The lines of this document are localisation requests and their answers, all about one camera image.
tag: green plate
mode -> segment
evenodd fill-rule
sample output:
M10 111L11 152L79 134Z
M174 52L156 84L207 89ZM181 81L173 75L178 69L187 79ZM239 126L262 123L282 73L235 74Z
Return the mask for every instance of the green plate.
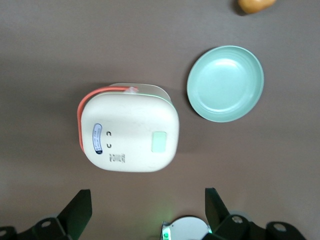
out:
M259 60L239 46L220 46L202 55L192 67L187 95L203 118L226 123L246 115L264 88Z

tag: white container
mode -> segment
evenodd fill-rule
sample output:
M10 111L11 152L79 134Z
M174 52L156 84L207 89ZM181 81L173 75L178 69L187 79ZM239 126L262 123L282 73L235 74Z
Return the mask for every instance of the white container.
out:
M174 158L179 117L160 87L117 83L89 93L79 104L80 146L97 167L155 172Z

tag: green led light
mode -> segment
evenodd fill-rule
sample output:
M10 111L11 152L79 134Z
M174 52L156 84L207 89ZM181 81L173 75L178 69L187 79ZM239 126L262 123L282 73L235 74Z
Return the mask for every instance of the green led light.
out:
M162 230L163 233L163 240L171 240L170 237L170 228L167 227L166 229Z

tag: gray tabletop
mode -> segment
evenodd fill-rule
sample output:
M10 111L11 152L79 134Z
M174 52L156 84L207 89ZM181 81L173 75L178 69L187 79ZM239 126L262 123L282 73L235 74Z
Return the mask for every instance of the gray tabletop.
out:
M91 189L81 240L158 240L162 221L206 221L205 188L259 226L284 221L320 239L319 0L278 0L244 15L233 0L1 1L0 226L23 231ZM206 51L248 49L264 89L244 117L215 123L186 96ZM180 118L172 163L154 173L105 171L78 142L91 90L162 87Z

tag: blue label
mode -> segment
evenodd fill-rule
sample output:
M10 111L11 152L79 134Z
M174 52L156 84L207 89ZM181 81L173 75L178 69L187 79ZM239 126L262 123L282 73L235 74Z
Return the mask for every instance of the blue label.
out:
M101 124L96 123L94 125L93 131L92 131L92 144L93 144L94 150L97 154L102 154L101 132L102 132Z

